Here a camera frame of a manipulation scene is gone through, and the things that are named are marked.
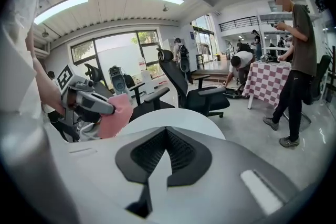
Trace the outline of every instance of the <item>black office chair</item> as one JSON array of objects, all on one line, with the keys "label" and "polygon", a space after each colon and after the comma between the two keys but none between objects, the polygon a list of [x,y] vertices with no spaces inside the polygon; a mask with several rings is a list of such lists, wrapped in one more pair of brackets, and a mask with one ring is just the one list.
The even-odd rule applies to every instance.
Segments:
[{"label": "black office chair", "polygon": [[203,79],[210,77],[210,75],[205,75],[196,79],[199,81],[198,89],[187,93],[188,84],[173,61],[172,52],[163,49],[157,50],[159,51],[160,67],[177,90],[178,107],[190,109],[205,116],[219,115],[222,118],[223,112],[210,111],[225,109],[230,106],[229,101],[223,95],[225,88],[202,88]]},{"label": "black office chair", "polygon": [[[84,65],[88,69],[88,72],[86,72],[85,75],[89,76],[89,78],[93,81],[95,92],[107,98],[112,97],[113,94],[109,91],[109,89],[103,83],[101,83],[101,80],[104,79],[103,73],[101,72],[101,70],[88,63],[85,63]],[[144,102],[141,104],[139,88],[143,86],[144,84],[145,83],[142,82],[142,83],[139,83],[129,88],[130,92],[134,91],[136,103],[138,104],[138,106],[133,109],[133,114],[130,118],[130,122],[142,115],[145,115],[155,110],[174,108],[173,105],[160,101],[160,97],[164,96],[166,93],[169,92],[168,87],[160,89],[159,91],[155,91],[153,94],[148,96],[144,100]]]},{"label": "black office chair", "polygon": [[[306,105],[312,105],[314,101],[317,101],[321,98],[324,89],[323,77],[329,67],[330,61],[331,57],[329,55],[323,55],[321,61],[317,64],[316,76],[313,78],[313,81],[311,82],[310,92],[307,93],[306,98],[303,100],[303,102]],[[307,124],[300,125],[300,131],[303,131],[310,125],[311,119],[303,112],[301,112],[301,116],[308,122],[308,125]],[[284,117],[286,118],[286,120],[289,121],[288,108],[284,112]]]}]

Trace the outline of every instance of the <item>chair armrest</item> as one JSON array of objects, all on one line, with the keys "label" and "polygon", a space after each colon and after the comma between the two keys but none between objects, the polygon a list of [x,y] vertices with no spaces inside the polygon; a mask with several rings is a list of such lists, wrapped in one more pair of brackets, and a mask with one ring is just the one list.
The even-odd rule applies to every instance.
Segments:
[{"label": "chair armrest", "polygon": [[143,101],[145,103],[150,103],[153,102],[155,99],[159,99],[160,97],[164,96],[166,93],[168,93],[170,89],[168,87],[164,87],[163,89],[156,91],[152,93],[150,96],[148,96],[146,99]]},{"label": "chair armrest", "polygon": [[147,97],[143,101],[145,103],[151,103],[151,102],[153,102],[153,104],[154,104],[154,110],[159,110],[160,109],[160,97],[164,96],[169,91],[170,91],[170,89],[168,87],[164,87],[163,89],[152,93],[149,97]]},{"label": "chair armrest", "polygon": [[200,76],[199,78],[195,79],[195,80],[199,80],[200,82],[198,83],[198,89],[200,90],[202,88],[203,85],[203,80],[206,78],[209,78],[210,75],[204,75],[204,76]]},{"label": "chair armrest", "polygon": [[143,85],[145,85],[145,83],[144,83],[144,82],[141,82],[141,83],[138,83],[137,85],[135,85],[135,86],[129,88],[128,90],[131,92],[131,91],[134,91],[134,90],[138,89],[139,87],[141,87],[141,86],[143,86]]},{"label": "chair armrest", "polygon": [[224,87],[222,88],[216,88],[216,89],[209,89],[209,90],[204,90],[204,91],[200,91],[198,92],[199,96],[202,97],[208,97],[217,93],[224,93],[226,91],[226,89]]},{"label": "chair armrest", "polygon": [[135,99],[136,99],[136,103],[138,104],[138,105],[140,105],[140,94],[139,94],[139,87],[141,87],[141,86],[143,86],[143,85],[145,85],[145,83],[144,82],[141,82],[141,83],[138,83],[137,85],[135,85],[135,86],[133,86],[133,87],[131,87],[131,88],[129,88],[128,90],[129,91],[134,91],[134,93],[135,93]]}]

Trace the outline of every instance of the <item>gray t-shirt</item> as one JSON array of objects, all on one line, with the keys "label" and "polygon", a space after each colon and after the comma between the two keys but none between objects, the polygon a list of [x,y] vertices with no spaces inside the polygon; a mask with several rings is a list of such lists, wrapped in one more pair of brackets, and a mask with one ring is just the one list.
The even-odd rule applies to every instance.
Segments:
[{"label": "gray t-shirt", "polygon": [[308,40],[304,42],[293,36],[293,61],[292,70],[301,71],[312,76],[316,75],[316,43],[313,24],[305,10],[300,4],[293,7],[293,27],[297,28],[300,33],[304,34]]}]

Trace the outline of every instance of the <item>sneaker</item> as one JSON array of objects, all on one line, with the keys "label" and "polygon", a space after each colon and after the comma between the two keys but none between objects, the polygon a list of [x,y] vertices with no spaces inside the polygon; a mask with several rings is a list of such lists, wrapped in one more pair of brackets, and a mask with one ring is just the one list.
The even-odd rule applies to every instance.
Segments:
[{"label": "sneaker", "polygon": [[289,137],[283,137],[280,138],[279,143],[283,147],[295,147],[300,145],[300,138],[296,139],[294,142],[292,142]]},{"label": "sneaker", "polygon": [[267,117],[263,117],[262,119],[267,125],[271,126],[271,128],[274,131],[277,131],[279,129],[279,123],[274,123],[272,121],[272,118],[267,118]]}]

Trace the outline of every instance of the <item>checkered tablecloth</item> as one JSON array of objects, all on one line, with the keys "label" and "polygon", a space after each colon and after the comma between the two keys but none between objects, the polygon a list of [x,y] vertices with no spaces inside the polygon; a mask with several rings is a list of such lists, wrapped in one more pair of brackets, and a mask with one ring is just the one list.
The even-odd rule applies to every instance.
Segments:
[{"label": "checkered tablecloth", "polygon": [[277,106],[290,70],[291,65],[287,62],[252,63],[243,95],[253,94],[254,97]]}]

